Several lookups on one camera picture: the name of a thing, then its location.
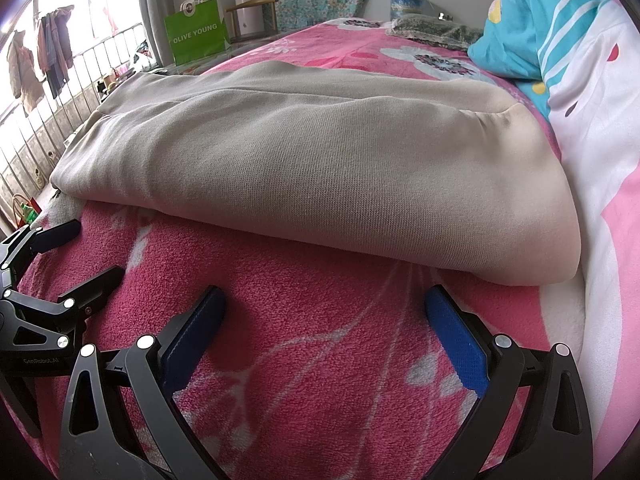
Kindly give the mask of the beige sweatshirt garment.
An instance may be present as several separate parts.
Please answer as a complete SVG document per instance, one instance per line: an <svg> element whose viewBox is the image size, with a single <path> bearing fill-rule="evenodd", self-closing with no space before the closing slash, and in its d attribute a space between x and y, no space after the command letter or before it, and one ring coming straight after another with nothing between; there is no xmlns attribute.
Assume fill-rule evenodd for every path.
<svg viewBox="0 0 640 480"><path fill-rule="evenodd" d="M544 130L506 90L280 61L141 74L87 120L63 193L518 286L582 241Z"/></svg>

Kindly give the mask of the blue pink cartoon quilt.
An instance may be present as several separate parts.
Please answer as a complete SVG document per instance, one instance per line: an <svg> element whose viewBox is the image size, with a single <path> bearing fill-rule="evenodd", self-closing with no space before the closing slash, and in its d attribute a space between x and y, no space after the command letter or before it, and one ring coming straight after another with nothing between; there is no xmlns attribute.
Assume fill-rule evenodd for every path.
<svg viewBox="0 0 640 480"><path fill-rule="evenodd" d="M494 0L469 48L547 117L582 222L579 373L600 479L639 474L639 32L620 0Z"/></svg>

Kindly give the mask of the green patterned pillow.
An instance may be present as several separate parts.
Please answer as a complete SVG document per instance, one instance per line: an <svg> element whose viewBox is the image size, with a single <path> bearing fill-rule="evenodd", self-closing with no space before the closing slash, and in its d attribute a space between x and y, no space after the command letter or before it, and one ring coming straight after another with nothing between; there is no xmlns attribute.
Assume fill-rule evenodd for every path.
<svg viewBox="0 0 640 480"><path fill-rule="evenodd" d="M394 18L387 33L419 44L460 52L466 52L471 44L483 36L479 28L424 14L406 14Z"/></svg>

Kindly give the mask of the purple hanging garment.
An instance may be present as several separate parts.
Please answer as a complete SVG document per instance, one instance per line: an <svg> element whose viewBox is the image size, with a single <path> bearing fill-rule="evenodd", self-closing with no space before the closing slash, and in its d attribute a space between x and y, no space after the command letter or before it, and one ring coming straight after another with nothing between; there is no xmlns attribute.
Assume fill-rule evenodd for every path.
<svg viewBox="0 0 640 480"><path fill-rule="evenodd" d="M74 66L67 24L74 6L62 6L40 18L37 36L38 65L46 76L51 96L57 99L70 80L68 71Z"/></svg>

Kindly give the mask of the tan hanging coat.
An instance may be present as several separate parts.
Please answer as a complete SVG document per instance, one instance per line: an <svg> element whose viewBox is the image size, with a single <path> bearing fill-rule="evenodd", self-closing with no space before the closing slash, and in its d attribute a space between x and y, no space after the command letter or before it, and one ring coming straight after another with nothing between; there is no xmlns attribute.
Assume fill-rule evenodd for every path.
<svg viewBox="0 0 640 480"><path fill-rule="evenodd" d="M21 101L28 115L44 98L44 89L35 72L34 54L24 45L24 39L24 30L14 32L6 52L6 62L13 96Z"/></svg>

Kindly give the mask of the metal balcony railing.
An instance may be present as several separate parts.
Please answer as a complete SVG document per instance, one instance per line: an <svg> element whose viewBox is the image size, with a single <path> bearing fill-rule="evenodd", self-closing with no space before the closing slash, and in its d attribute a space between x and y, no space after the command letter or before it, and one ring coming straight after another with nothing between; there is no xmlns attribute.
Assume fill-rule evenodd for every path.
<svg viewBox="0 0 640 480"><path fill-rule="evenodd" d="M1 211L7 222L13 221L15 195L40 195L66 142L106 98L111 81L155 65L145 40L142 24L116 32L74 56L70 80L57 96L45 88L29 113L19 100L2 108Z"/></svg>

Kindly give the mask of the wooden stand with pot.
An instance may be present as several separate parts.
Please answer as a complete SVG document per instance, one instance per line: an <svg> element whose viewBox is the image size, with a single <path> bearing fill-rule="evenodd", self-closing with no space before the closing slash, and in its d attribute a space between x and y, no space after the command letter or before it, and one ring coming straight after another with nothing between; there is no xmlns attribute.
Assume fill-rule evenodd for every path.
<svg viewBox="0 0 640 480"><path fill-rule="evenodd" d="M229 19L232 44L262 39L279 32L277 3L279 0L235 0L224 10Z"/></svg>

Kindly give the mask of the large blue water bottle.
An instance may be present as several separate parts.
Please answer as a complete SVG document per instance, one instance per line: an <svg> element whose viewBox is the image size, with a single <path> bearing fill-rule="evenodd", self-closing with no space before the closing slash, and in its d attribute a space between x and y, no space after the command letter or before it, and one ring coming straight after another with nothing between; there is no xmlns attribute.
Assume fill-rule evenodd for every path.
<svg viewBox="0 0 640 480"><path fill-rule="evenodd" d="M439 16L440 10L431 0L390 0L390 18L400 18L407 14Z"/></svg>

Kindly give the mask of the green paper shopping bag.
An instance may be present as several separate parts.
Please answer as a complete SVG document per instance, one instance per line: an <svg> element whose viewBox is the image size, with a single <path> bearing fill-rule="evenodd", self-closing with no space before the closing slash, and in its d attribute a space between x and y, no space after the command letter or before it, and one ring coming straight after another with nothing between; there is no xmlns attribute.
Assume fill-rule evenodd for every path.
<svg viewBox="0 0 640 480"><path fill-rule="evenodd" d="M229 37L217 0L186 0L164 18L168 44L177 65L227 49Z"/></svg>

